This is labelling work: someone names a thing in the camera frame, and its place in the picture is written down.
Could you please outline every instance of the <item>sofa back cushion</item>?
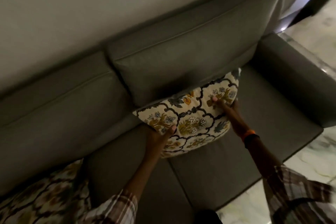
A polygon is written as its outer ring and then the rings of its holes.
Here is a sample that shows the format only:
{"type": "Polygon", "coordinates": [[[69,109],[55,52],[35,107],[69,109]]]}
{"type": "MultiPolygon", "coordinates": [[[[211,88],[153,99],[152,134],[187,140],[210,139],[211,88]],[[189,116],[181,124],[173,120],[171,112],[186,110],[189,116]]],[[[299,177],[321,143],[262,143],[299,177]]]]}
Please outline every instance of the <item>sofa back cushion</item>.
{"type": "Polygon", "coordinates": [[[120,120],[131,113],[130,102],[102,52],[3,98],[0,195],[41,171],[81,158],[107,143],[106,138],[95,139],[113,124],[120,126],[120,120]]]}
{"type": "Polygon", "coordinates": [[[137,106],[247,63],[278,0],[211,0],[110,42],[137,106]]]}

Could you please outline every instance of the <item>sofa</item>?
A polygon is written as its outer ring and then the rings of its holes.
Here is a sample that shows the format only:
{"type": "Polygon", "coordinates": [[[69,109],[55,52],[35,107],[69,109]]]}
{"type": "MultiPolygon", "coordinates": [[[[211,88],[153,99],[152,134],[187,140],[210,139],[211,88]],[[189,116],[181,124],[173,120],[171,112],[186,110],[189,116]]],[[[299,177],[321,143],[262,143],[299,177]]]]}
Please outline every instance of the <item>sofa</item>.
{"type": "MultiPolygon", "coordinates": [[[[85,159],[92,205],[118,192],[145,150],[132,111],[241,67],[246,122],[281,160],[336,125],[336,85],[272,29],[282,0],[203,0],[103,41],[0,100],[0,196],[59,165],[85,159]]],[[[161,159],[137,223],[192,223],[260,179],[230,130],[161,159]]]]}

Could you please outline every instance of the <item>beige wall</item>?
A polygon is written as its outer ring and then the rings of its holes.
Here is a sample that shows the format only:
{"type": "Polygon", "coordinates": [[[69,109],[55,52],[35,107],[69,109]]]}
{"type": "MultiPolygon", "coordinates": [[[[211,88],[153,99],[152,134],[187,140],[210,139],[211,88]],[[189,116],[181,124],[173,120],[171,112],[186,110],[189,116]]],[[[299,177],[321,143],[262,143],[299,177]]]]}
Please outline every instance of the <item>beige wall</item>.
{"type": "Polygon", "coordinates": [[[0,91],[194,0],[0,0],[0,91]]]}

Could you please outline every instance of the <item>floor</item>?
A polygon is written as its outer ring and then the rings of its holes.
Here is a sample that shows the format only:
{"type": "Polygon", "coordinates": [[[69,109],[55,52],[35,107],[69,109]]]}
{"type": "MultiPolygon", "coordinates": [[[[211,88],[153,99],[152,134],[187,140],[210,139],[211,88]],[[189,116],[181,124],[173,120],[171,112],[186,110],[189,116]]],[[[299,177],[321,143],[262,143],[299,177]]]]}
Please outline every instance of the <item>floor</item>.
{"type": "MultiPolygon", "coordinates": [[[[279,34],[336,80],[336,0],[279,34]]],[[[336,187],[336,127],[326,128],[285,165],[308,179],[336,187]]],[[[224,224],[270,224],[262,181],[217,211],[224,224]]]]}

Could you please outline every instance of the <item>plaid sleeve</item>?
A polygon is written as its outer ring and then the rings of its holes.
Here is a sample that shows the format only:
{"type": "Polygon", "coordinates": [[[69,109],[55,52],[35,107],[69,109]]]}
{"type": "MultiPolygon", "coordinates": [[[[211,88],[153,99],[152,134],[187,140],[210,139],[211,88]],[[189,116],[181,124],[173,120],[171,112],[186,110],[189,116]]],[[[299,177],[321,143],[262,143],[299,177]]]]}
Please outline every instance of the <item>plaid sleeve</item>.
{"type": "Polygon", "coordinates": [[[99,207],[88,212],[79,223],[133,224],[137,214],[137,198],[123,189],[99,207]]]}
{"type": "Polygon", "coordinates": [[[336,223],[331,185],[308,180],[286,166],[274,168],[264,182],[272,223],[336,223]]]}

